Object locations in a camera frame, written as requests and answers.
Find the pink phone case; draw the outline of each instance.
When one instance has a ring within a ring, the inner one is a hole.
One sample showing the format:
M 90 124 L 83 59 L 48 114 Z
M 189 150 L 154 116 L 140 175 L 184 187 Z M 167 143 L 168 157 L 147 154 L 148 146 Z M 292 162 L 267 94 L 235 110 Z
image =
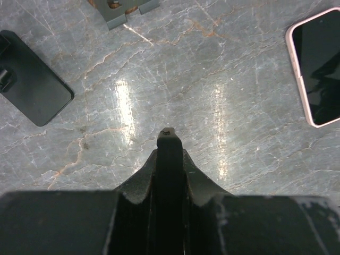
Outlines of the pink phone case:
M 310 107 L 309 107 L 309 103 L 308 103 L 308 98 L 307 98 L 307 93 L 306 93 L 306 89 L 305 89 L 305 86 L 304 86 L 303 77 L 301 75 L 301 70 L 300 70 L 298 56 L 296 54 L 296 50 L 295 50 L 295 46 L 294 46 L 293 31 L 298 26 L 300 26 L 302 24 L 305 24 L 305 23 L 307 23 L 307 22 L 309 22 L 309 21 L 311 21 L 311 20 L 313 20 L 313 19 L 315 19 L 317 17 L 320 17 L 320 16 L 322 16 L 322 15 L 328 13 L 328 12 L 334 11 L 334 10 L 340 11 L 340 7 L 335 7 L 335 8 L 328 9 L 328 10 L 326 10 L 324 12 L 321 12 L 321 13 L 313 16 L 313 17 L 310 17 L 310 18 L 308 18 L 308 19 L 306 19 L 304 21 L 301 21 L 301 22 L 291 26 L 287 30 L 287 33 L 286 33 L 286 42 L 287 42 L 287 46 L 288 46 L 288 51 L 289 51 L 289 54 L 290 54 L 290 57 L 291 57 L 291 61 L 292 61 L 292 64 L 293 64 L 293 69 L 294 69 L 297 85 L 299 87 L 299 92 L 300 92 L 301 99 L 302 99 L 304 113 L 305 113 L 307 122 L 310 125 L 312 125 L 312 126 L 314 126 L 316 128 L 320 128 L 322 126 L 325 126 L 325 125 L 328 125 L 330 123 L 336 122 L 336 121 L 340 120 L 340 118 L 337 118 L 337 119 L 335 119 L 333 121 L 327 122 L 327 123 L 322 124 L 322 125 L 316 125 L 314 123 L 313 118 L 312 118 L 312 114 L 311 114 L 311 110 L 310 110 Z

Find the marble surface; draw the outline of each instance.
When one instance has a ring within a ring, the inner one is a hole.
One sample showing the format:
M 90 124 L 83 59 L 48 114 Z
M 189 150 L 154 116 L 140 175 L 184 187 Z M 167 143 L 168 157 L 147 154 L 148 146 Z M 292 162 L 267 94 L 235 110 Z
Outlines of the marble surface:
M 1 28 L 75 92 L 45 127 L 0 97 L 0 193 L 115 188 L 170 126 L 231 193 L 340 205 L 340 122 L 307 124 L 284 40 L 340 0 L 163 0 L 112 31 L 86 0 L 0 6 Z

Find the metal bracket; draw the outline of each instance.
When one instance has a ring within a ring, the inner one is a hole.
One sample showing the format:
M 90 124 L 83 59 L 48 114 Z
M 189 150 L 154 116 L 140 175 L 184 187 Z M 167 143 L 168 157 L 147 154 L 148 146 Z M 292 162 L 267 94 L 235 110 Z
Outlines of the metal bracket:
M 125 12 L 131 8 L 138 6 L 140 13 L 144 14 L 159 6 L 159 0 L 93 0 L 92 2 L 103 16 L 109 30 L 124 24 L 127 21 Z M 110 8 L 108 4 L 111 2 L 117 2 L 119 7 L 114 9 Z

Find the black phone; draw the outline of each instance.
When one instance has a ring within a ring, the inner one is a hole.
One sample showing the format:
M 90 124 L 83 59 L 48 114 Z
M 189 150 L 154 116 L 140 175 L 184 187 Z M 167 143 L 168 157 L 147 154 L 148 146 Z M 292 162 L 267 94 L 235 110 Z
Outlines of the black phone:
M 286 40 L 308 122 L 340 120 L 340 7 L 290 27 Z

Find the black metal part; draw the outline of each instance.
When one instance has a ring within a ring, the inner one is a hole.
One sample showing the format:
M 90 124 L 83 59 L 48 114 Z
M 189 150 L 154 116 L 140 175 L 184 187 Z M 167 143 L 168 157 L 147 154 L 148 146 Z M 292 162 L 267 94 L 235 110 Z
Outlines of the black metal part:
M 159 0 L 93 0 L 93 3 L 106 21 L 109 30 L 114 29 L 127 21 L 125 12 L 128 9 L 137 6 L 140 13 L 144 14 L 159 6 Z M 109 7 L 108 3 L 117 3 L 120 6 L 112 9 Z
M 0 92 L 35 125 L 51 121 L 72 90 L 14 33 L 0 32 Z
M 236 197 L 163 129 L 114 191 L 0 199 L 0 254 L 339 254 L 340 216 L 321 197 Z

